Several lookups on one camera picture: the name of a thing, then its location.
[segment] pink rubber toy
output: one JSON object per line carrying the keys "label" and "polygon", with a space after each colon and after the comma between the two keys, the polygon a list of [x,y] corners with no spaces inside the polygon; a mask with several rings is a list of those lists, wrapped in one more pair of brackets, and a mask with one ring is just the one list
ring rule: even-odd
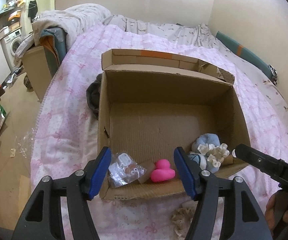
{"label": "pink rubber toy", "polygon": [[155,168],[151,173],[151,180],[153,182],[162,182],[175,177],[175,171],[170,169],[170,163],[168,160],[161,159],[155,163]]}
{"label": "pink rubber toy", "polygon": [[151,173],[151,180],[153,182],[162,182],[165,180],[169,180],[175,177],[175,171],[172,169],[165,169],[165,170],[154,170]]}
{"label": "pink rubber toy", "polygon": [[166,159],[161,159],[157,163],[155,163],[155,168],[156,169],[169,169],[170,168],[170,163]]}

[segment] floor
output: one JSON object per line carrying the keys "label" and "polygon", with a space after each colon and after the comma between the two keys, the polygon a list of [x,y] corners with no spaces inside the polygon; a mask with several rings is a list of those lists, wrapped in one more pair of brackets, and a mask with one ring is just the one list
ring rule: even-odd
{"label": "floor", "polygon": [[11,148],[35,127],[41,105],[34,91],[24,86],[24,76],[18,77],[0,102],[8,113],[0,132],[0,227],[11,230],[30,195],[30,152],[28,158],[18,151],[10,157]]}

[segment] pillow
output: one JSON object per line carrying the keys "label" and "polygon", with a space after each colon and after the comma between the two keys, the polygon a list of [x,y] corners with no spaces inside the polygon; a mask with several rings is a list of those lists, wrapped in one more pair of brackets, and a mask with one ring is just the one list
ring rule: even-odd
{"label": "pillow", "polygon": [[216,38],[219,39],[228,49],[230,49],[231,52],[260,69],[268,77],[268,79],[273,82],[274,85],[276,85],[277,72],[271,65],[267,65],[249,49],[246,49],[243,45],[221,32],[217,32]]}

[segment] plastic bag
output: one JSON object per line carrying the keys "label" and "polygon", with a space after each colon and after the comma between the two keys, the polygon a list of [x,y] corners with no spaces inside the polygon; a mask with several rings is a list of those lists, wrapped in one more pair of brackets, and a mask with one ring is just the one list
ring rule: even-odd
{"label": "plastic bag", "polygon": [[138,165],[127,153],[112,156],[110,172],[111,185],[120,187],[129,184],[144,175],[146,169]]}
{"label": "plastic bag", "polygon": [[34,145],[35,130],[30,129],[23,138],[18,139],[15,136],[15,146],[11,149],[11,157],[15,156],[15,153],[21,154],[24,158],[31,157],[31,150]]}

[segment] metal screw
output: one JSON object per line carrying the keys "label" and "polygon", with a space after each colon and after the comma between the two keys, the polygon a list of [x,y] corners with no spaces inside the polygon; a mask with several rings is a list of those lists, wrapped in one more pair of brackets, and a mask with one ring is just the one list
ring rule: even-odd
{"label": "metal screw", "polygon": [[76,176],[83,176],[84,175],[84,171],[83,170],[75,171],[75,175]]}
{"label": "metal screw", "polygon": [[238,183],[242,183],[244,180],[243,180],[243,178],[242,177],[239,177],[239,176],[237,176],[236,178],[235,178],[235,180],[238,182]]}
{"label": "metal screw", "polygon": [[210,175],[210,172],[207,171],[207,170],[203,170],[202,171],[202,175],[205,176],[205,177],[208,177]]}
{"label": "metal screw", "polygon": [[43,182],[48,182],[48,181],[50,181],[50,177],[49,177],[49,176],[44,176],[44,177],[42,178],[42,181],[43,181]]}

